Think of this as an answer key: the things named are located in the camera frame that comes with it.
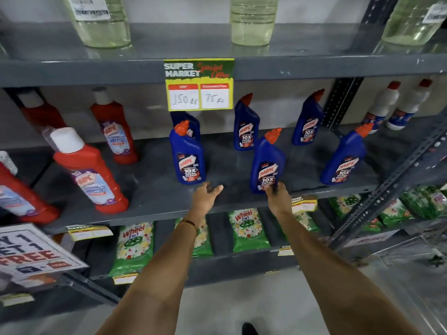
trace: transparent plastic bottle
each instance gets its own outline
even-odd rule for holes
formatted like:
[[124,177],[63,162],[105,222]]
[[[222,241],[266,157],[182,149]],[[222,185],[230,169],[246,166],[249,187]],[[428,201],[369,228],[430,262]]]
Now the transparent plastic bottle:
[[403,45],[425,44],[447,16],[447,0],[399,0],[382,40]]
[[270,43],[278,0],[231,0],[231,41],[244,46]]
[[117,48],[131,43],[129,23],[121,0],[64,0],[83,44]]

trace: bottle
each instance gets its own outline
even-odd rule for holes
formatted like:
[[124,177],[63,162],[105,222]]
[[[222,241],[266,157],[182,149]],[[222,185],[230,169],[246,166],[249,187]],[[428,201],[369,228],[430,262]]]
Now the bottle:
[[309,145],[313,142],[324,115],[323,109],[318,104],[324,93],[324,89],[317,90],[303,103],[303,109],[292,136],[294,145]]
[[382,40],[403,45],[425,44],[447,15],[447,0],[399,0]]
[[242,96],[234,107],[233,144],[237,151],[254,148],[259,130],[259,116],[249,107],[253,93]]
[[199,141],[189,137],[189,120],[174,127],[169,134],[177,179],[182,184],[198,184],[205,180],[205,159]]
[[44,102],[33,89],[21,89],[16,92],[16,95],[23,103],[20,111],[25,119],[56,150],[53,141],[50,139],[50,134],[55,129],[67,126],[59,111],[51,104]]
[[169,112],[171,114],[171,119],[173,123],[173,127],[184,120],[188,120],[190,122],[190,127],[188,128],[187,135],[189,137],[195,138],[198,142],[200,142],[200,122],[198,119],[193,117],[191,114],[187,112]]
[[410,118],[415,112],[419,110],[419,106],[427,101],[430,96],[430,84],[432,80],[424,78],[419,86],[414,88],[410,94],[408,94],[404,102],[400,104],[393,112],[387,122],[387,127],[391,130],[401,130],[410,121]]
[[399,86],[399,81],[392,81],[388,85],[388,88],[382,90],[376,95],[376,101],[372,107],[369,108],[364,119],[362,120],[362,124],[370,122],[374,123],[369,134],[373,134],[377,131],[385,119],[385,116],[387,116],[390,108],[396,104],[397,100],[399,99],[399,91],[397,90]]
[[321,182],[329,186],[348,179],[355,166],[366,156],[363,138],[369,134],[373,125],[366,123],[340,139],[337,150],[321,173]]
[[59,217],[59,210],[45,203],[0,162],[0,207],[22,222],[47,224]]
[[75,129],[61,128],[51,133],[59,151],[54,160],[66,168],[82,191],[104,214],[123,212],[129,201],[122,194],[98,149],[86,145]]
[[286,156],[275,147],[282,128],[265,133],[256,142],[251,170],[250,188],[255,194],[264,193],[264,186],[275,184],[286,165]]
[[101,127],[117,163],[129,164],[138,161],[131,129],[126,122],[122,104],[109,98],[105,87],[93,88],[96,103],[90,107]]
[[121,0],[63,0],[82,43],[93,48],[117,48],[131,43]]
[[231,41],[243,46],[270,43],[278,0],[231,0]]

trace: red bottle cap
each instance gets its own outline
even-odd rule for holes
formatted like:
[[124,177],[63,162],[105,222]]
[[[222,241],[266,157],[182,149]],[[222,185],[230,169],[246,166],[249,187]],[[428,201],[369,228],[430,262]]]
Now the red bottle cap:
[[372,127],[374,126],[374,123],[366,123],[359,128],[355,129],[355,132],[360,135],[361,137],[365,137],[366,135],[371,132]]
[[276,140],[278,140],[278,136],[281,134],[282,128],[275,128],[271,131],[265,133],[265,139],[270,142],[272,145],[275,144]]
[[399,88],[399,86],[400,86],[399,81],[391,81],[390,84],[388,85],[388,89],[396,90]]
[[244,95],[244,96],[242,96],[241,98],[240,98],[240,101],[243,103],[243,104],[245,104],[245,106],[249,106],[250,105],[250,102],[251,102],[251,99],[253,98],[253,93],[250,93],[250,94],[247,94],[247,95]]
[[188,132],[188,128],[189,127],[190,127],[190,121],[189,120],[184,120],[184,121],[180,122],[179,124],[177,124],[174,127],[174,130],[180,136],[185,136],[187,134],[187,132]]
[[323,89],[313,92],[311,96],[313,96],[315,101],[318,102],[321,100],[321,97],[323,96],[324,93],[325,93],[325,89],[323,88]]
[[419,86],[420,86],[420,87],[428,88],[428,87],[430,87],[430,84],[431,84],[432,82],[433,82],[433,81],[430,80],[429,78],[423,78],[422,81],[419,83]]

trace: hand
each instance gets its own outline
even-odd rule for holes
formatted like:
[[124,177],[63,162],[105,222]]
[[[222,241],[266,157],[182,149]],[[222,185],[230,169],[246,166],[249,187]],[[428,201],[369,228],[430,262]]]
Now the hand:
[[185,219],[191,221],[197,228],[205,215],[213,208],[216,197],[224,189],[223,185],[212,189],[210,184],[211,182],[204,182],[196,189],[191,210],[185,216]]
[[265,192],[269,200],[269,208],[276,218],[284,215],[293,215],[292,197],[282,182],[278,182],[277,188],[273,189],[271,185],[266,185]]

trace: black shoe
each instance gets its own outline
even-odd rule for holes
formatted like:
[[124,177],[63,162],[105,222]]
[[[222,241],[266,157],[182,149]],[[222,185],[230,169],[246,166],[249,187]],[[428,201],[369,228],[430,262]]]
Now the black shoe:
[[242,335],[258,335],[256,329],[254,329],[253,324],[244,323],[242,326]]

